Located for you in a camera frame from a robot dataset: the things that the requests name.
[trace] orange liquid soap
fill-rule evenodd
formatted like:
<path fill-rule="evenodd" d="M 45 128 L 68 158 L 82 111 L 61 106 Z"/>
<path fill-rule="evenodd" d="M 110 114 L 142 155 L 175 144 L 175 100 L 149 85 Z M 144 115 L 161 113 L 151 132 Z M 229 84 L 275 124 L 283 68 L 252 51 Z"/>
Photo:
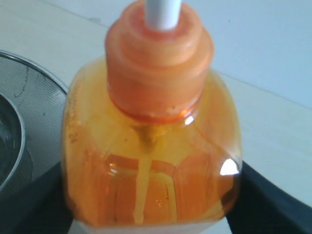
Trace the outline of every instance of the orange liquid soap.
<path fill-rule="evenodd" d="M 170 234 L 223 218 L 239 192 L 240 128 L 197 13 L 183 3 L 178 25 L 157 32 L 136 1 L 105 50 L 78 71 L 64 110 L 64 190 L 75 219 L 95 231 Z"/>

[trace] pump nozzle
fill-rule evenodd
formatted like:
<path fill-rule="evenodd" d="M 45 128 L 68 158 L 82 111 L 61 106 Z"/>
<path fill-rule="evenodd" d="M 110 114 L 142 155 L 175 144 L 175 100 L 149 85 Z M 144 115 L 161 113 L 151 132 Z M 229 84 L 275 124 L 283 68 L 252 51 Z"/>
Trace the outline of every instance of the pump nozzle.
<path fill-rule="evenodd" d="M 180 16 L 182 0 L 145 0 L 145 24 L 153 31 L 174 29 Z"/>

